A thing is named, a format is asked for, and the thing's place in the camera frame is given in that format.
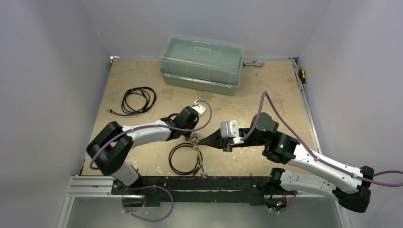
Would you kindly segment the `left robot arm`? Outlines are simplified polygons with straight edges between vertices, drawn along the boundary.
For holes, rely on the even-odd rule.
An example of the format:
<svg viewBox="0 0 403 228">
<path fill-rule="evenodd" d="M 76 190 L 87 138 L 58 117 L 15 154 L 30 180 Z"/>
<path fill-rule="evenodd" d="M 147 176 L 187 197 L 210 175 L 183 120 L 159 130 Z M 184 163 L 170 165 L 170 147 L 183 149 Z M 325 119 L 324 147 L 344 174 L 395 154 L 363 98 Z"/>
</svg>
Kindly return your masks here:
<svg viewBox="0 0 403 228">
<path fill-rule="evenodd" d="M 179 114 L 172 114 L 154 123 L 138 126 L 121 126 L 108 123 L 87 146 L 93 168 L 105 176 L 113 176 L 123 183 L 129 194 L 137 194 L 142 187 L 140 174 L 125 162 L 131 149 L 153 143 L 166 142 L 189 136 L 206 112 L 201 104 L 187 106 Z"/>
</svg>

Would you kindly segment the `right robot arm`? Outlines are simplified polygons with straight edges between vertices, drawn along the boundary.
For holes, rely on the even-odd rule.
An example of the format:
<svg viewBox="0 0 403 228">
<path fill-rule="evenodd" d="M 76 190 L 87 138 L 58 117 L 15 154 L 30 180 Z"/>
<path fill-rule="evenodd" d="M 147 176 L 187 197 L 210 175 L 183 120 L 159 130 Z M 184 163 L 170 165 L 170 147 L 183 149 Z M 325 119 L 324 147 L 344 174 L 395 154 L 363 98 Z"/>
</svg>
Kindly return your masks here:
<svg viewBox="0 0 403 228">
<path fill-rule="evenodd" d="M 283 168 L 273 168 L 263 187 L 270 194 L 285 195 L 288 192 L 310 192 L 336 200 L 340 206 L 353 212 L 366 212 L 370 197 L 369 181 L 374 177 L 371 167 L 348 166 L 309 152 L 301 141 L 278 131 L 278 123 L 267 113 L 253 117 L 250 128 L 239 128 L 235 120 L 222 122 L 220 128 L 198 141 L 231 152 L 233 148 L 264 146 L 262 155 L 271 162 L 289 165 L 308 171 L 298 174 Z"/>
</svg>

